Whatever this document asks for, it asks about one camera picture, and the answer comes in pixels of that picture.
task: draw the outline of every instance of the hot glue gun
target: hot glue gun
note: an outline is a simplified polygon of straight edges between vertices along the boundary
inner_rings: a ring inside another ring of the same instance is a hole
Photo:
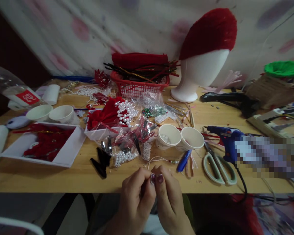
[[[225,147],[224,160],[232,163],[235,168],[237,168],[237,150],[235,149],[235,141],[239,140],[244,133],[238,129],[231,129],[228,127],[205,126],[205,128],[222,139]]]

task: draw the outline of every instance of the plastic bottle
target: plastic bottle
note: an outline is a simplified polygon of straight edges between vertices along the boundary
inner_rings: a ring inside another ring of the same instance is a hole
[[[2,67],[0,67],[0,93],[27,109],[46,104],[17,76]]]

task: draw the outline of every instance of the bottle label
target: bottle label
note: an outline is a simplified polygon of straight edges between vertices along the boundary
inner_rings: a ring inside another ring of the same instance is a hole
[[[28,105],[35,104],[39,101],[39,99],[29,90],[26,90],[20,94],[17,94],[16,96],[20,98],[22,101],[24,101],[25,103],[27,103]]]

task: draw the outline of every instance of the red knitted hat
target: red knitted hat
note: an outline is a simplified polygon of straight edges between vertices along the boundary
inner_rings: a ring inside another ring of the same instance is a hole
[[[207,12],[190,28],[179,59],[184,60],[214,50],[232,50],[237,34],[236,23],[228,8],[217,8]]]

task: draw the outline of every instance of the red basket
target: red basket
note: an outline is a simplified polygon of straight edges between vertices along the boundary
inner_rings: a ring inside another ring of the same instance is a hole
[[[111,80],[118,85],[118,94],[123,98],[138,98],[145,91],[152,93],[162,92],[170,83],[169,76],[163,77],[161,83],[158,84],[123,80],[122,75],[119,75],[115,71],[110,76]]]

